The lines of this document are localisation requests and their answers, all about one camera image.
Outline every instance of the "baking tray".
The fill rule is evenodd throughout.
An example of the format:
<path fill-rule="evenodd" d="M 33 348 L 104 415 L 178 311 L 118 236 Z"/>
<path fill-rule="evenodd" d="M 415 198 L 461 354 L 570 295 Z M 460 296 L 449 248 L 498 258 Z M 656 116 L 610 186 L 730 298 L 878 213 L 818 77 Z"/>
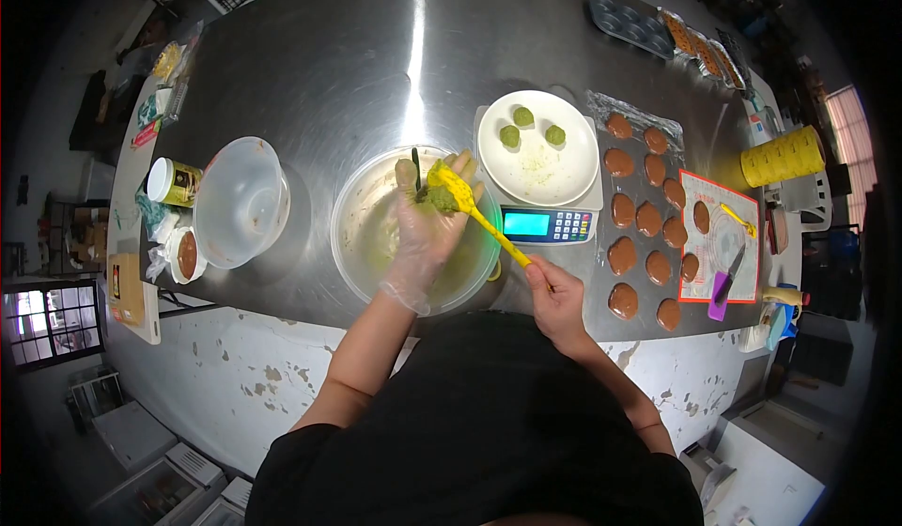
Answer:
<path fill-rule="evenodd" d="M 739 70 L 730 58 L 727 49 L 714 39 L 708 39 L 708 46 L 711 47 L 717 62 L 721 65 L 721 70 L 724 72 L 723 78 L 726 80 L 727 85 L 744 92 L 746 83 L 742 80 L 742 75 L 739 74 Z"/>
<path fill-rule="evenodd" d="M 689 30 L 689 38 L 692 39 L 692 46 L 698 51 L 698 58 L 695 59 L 695 62 L 698 64 L 698 69 L 702 72 L 702 76 L 726 83 L 726 72 L 721 70 L 721 66 L 717 63 L 715 52 L 708 46 L 708 37 L 692 27 L 687 28 Z"/>
<path fill-rule="evenodd" d="M 610 36 L 644 48 L 661 58 L 672 60 L 674 46 L 667 28 L 654 17 L 640 15 L 629 6 L 613 0 L 590 0 L 592 21 Z"/>
<path fill-rule="evenodd" d="M 675 32 L 671 30 L 668 21 L 672 21 L 674 23 L 674 28 L 678 31 Z M 692 41 L 689 39 L 688 27 L 681 16 L 672 11 L 667 11 L 664 8 L 658 7 L 658 23 L 664 27 L 673 42 L 674 58 L 687 61 L 698 57 L 697 52 L 692 47 Z M 685 43 L 685 50 L 680 46 L 681 43 L 677 39 L 678 36 L 683 38 L 682 42 Z"/>
<path fill-rule="evenodd" d="M 751 86 L 751 74 L 749 72 L 749 64 L 745 60 L 745 53 L 742 51 L 739 43 L 736 42 L 736 39 L 726 31 L 717 29 L 717 36 L 721 37 L 721 43 L 727 50 L 727 56 L 733 61 L 733 64 L 736 65 L 739 76 L 741 76 L 742 81 L 745 82 L 746 91 L 742 94 L 742 97 L 746 100 L 750 100 L 754 91 L 749 89 Z"/>
<path fill-rule="evenodd" d="M 639 332 L 639 329 L 648 327 L 649 329 L 655 329 L 655 334 L 658 337 L 684 336 L 687 333 L 684 330 L 687 328 L 685 325 L 690 320 L 684 305 L 680 305 L 682 317 L 674 330 L 668 331 L 664 329 L 658 324 L 657 319 L 660 302 L 666 298 L 675 300 L 679 297 L 679 268 L 683 260 L 681 249 L 669 247 L 664 242 L 664 237 L 660 231 L 652 238 L 639 233 L 635 219 L 626 228 L 616 227 L 611 219 L 610 207 L 614 194 L 623 193 L 633 201 L 636 207 L 645 201 L 650 202 L 658 209 L 662 221 L 667 220 L 668 217 L 680 217 L 680 209 L 675 205 L 671 205 L 665 199 L 663 189 L 652 186 L 645 177 L 644 159 L 645 155 L 650 151 L 645 144 L 643 133 L 647 127 L 656 126 L 668 138 L 668 150 L 661 155 L 661 159 L 664 162 L 666 177 L 679 181 L 679 170 L 680 168 L 684 169 L 685 163 L 683 127 L 674 120 L 646 113 L 624 101 L 615 100 L 603 93 L 586 92 L 586 99 L 587 106 L 597 126 L 598 150 L 602 161 L 604 153 L 609 148 L 615 147 L 630 155 L 635 166 L 632 175 L 626 178 L 614 178 L 602 164 L 601 181 L 607 201 L 599 219 L 595 239 L 597 246 L 595 262 L 603 265 L 603 269 L 592 270 L 591 285 L 599 290 L 599 296 L 603 297 L 604 300 L 601 304 L 587 307 L 594 309 L 598 313 L 597 316 L 600 322 L 598 328 L 603 329 L 605 324 L 609 324 L 618 325 L 618 329 L 624 328 L 628 331 L 635 329 Z M 608 116 L 612 113 L 620 113 L 630 122 L 633 131 L 631 138 L 615 138 L 608 133 L 604 125 L 608 120 Z M 607 252 L 608 248 L 620 237 L 632 239 L 636 247 L 636 265 L 624 275 L 617 276 L 614 275 L 614 272 L 611 271 L 608 265 Z M 645 272 L 645 259 L 653 250 L 659 250 L 663 253 L 670 263 L 670 279 L 663 286 L 653 284 Z M 636 290 L 638 295 L 638 312 L 630 320 L 620 319 L 608 309 L 607 305 L 611 290 L 615 284 L 621 282 L 629 284 Z M 703 313 L 693 314 L 693 316 L 696 315 L 705 316 Z M 642 332 L 641 336 L 648 336 L 648 331 Z"/>

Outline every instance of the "hand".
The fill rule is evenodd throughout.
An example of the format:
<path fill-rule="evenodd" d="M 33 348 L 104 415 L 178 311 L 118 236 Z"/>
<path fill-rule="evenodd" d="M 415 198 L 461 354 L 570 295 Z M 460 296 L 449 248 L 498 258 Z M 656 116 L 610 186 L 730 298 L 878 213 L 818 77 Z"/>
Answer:
<path fill-rule="evenodd" d="M 473 179 L 476 160 L 469 150 L 444 160 L 465 182 Z M 412 160 L 402 158 L 395 164 L 395 179 L 398 252 L 379 286 L 405 307 L 425 316 L 429 314 L 429 288 L 464 234 L 468 215 L 442 213 L 431 203 L 417 203 L 417 166 Z M 479 203 L 484 190 L 482 182 L 473 187 L 474 202 Z"/>
<path fill-rule="evenodd" d="M 536 325 L 561 354 L 570 356 L 594 340 L 583 325 L 583 282 L 538 254 L 524 268 L 532 290 Z"/>

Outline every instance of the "stainless steel table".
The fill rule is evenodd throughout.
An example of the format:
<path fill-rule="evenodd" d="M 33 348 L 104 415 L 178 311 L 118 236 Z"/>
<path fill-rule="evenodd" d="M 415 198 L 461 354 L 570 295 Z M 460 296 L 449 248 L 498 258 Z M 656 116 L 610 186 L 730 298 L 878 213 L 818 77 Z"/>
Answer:
<path fill-rule="evenodd" d="M 273 249 L 230 272 L 209 267 L 188 285 L 167 273 L 156 283 L 222 305 L 348 327 L 364 304 L 338 273 L 329 244 L 344 182 L 393 147 L 470 147 L 476 108 L 516 90 L 556 93 L 586 114 L 586 90 L 603 92 L 679 121 L 687 169 L 761 201 L 739 171 L 737 155 L 747 147 L 739 95 L 604 35 L 586 1 L 259 0 L 209 24 L 181 120 L 160 134 L 154 158 L 204 167 L 229 141 L 263 137 L 295 186 L 306 187 L 310 208 L 300 206 L 308 196 L 293 190 L 286 234 Z M 615 1 L 656 13 L 638 0 Z M 724 322 L 707 318 L 706 305 L 683 304 L 674 333 L 660 328 L 654 309 L 623 323 L 607 309 L 614 277 L 601 262 L 603 246 L 596 239 L 531 250 L 585 281 L 584 318 L 597 341 L 701 334 L 757 320 L 759 304 L 731 305 Z M 144 264 L 148 247 L 145 239 Z M 486 284 L 468 309 L 531 310 L 522 272 L 502 259 L 502 279 Z"/>

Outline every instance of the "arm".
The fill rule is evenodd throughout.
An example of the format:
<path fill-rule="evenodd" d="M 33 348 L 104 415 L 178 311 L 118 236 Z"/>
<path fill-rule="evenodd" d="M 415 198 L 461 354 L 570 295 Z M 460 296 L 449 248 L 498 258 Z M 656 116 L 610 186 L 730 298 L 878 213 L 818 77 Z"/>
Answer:
<path fill-rule="evenodd" d="M 533 263 L 526 266 L 526 278 L 538 328 L 561 354 L 579 363 L 611 391 L 650 451 L 675 456 L 670 434 L 654 403 L 585 331 L 583 282 L 540 255 L 529 258 Z"/>
<path fill-rule="evenodd" d="M 378 291 L 332 354 L 317 398 L 289 431 L 310 424 L 344 428 L 353 423 L 389 378 L 416 317 Z"/>
<path fill-rule="evenodd" d="M 445 161 L 466 182 L 476 170 L 468 150 Z M 396 259 L 373 300 L 332 355 L 317 398 L 289 431 L 320 423 L 344 428 L 360 417 L 388 380 L 417 314 L 429 314 L 429 288 L 467 225 L 464 213 L 440 213 L 427 203 L 417 203 L 417 168 L 412 161 L 404 159 L 395 164 L 395 179 L 399 228 Z M 481 183 L 473 187 L 475 201 L 482 191 Z"/>

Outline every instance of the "brown cookie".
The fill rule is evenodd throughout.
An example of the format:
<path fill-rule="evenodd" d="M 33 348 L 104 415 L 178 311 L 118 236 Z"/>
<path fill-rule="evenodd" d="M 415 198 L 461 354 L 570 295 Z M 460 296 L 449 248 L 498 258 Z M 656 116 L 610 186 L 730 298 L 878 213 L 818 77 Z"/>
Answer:
<path fill-rule="evenodd" d="M 638 311 L 636 290 L 627 284 L 616 284 L 608 297 L 608 309 L 623 320 L 635 317 Z"/>
<path fill-rule="evenodd" d="M 664 221 L 664 242 L 671 248 L 682 248 L 689 235 L 685 232 L 683 221 L 677 217 L 671 217 Z"/>
<path fill-rule="evenodd" d="M 670 262 L 658 250 L 653 250 L 645 259 L 645 272 L 648 279 L 658 285 L 664 285 L 670 279 Z"/>
<path fill-rule="evenodd" d="M 632 200 L 622 193 L 614 194 L 611 200 L 611 220 L 619 228 L 626 228 L 632 224 L 632 218 L 636 216 L 636 206 Z"/>
<path fill-rule="evenodd" d="M 664 181 L 664 197 L 666 197 L 677 209 L 685 207 L 685 190 L 683 189 L 683 185 L 673 178 L 668 178 Z"/>
<path fill-rule="evenodd" d="M 654 237 L 661 229 L 661 214 L 649 202 L 642 203 L 636 210 L 636 228 L 646 237 Z"/>
<path fill-rule="evenodd" d="M 696 201 L 692 208 L 692 217 L 695 220 L 695 228 L 703 235 L 708 234 L 711 230 L 711 215 L 708 213 L 708 206 L 703 201 Z"/>
<path fill-rule="evenodd" d="M 604 167 L 615 178 L 625 178 L 632 173 L 632 158 L 619 148 L 609 148 L 604 153 Z"/>
<path fill-rule="evenodd" d="M 673 330 L 679 324 L 679 303 L 676 299 L 664 299 L 658 306 L 658 324 L 665 330 Z"/>
<path fill-rule="evenodd" d="M 636 246 L 629 237 L 620 237 L 608 248 L 608 263 L 614 275 L 624 275 L 636 265 Z"/>
<path fill-rule="evenodd" d="M 648 183 L 660 187 L 664 183 L 664 161 L 658 155 L 645 155 L 645 175 Z"/>
<path fill-rule="evenodd" d="M 650 126 L 645 129 L 643 136 L 645 137 L 645 144 L 648 145 L 648 150 L 656 155 L 662 155 L 668 150 L 668 139 L 664 137 L 664 133 L 660 132 L 657 127 Z"/>
<path fill-rule="evenodd" d="M 632 127 L 630 126 L 630 122 L 620 113 L 612 113 L 604 126 L 608 129 L 609 133 L 617 138 L 632 137 Z"/>
<path fill-rule="evenodd" d="M 695 279 L 696 273 L 698 273 L 698 258 L 694 254 L 683 256 L 683 263 L 679 268 L 679 275 L 683 281 L 688 284 Z"/>

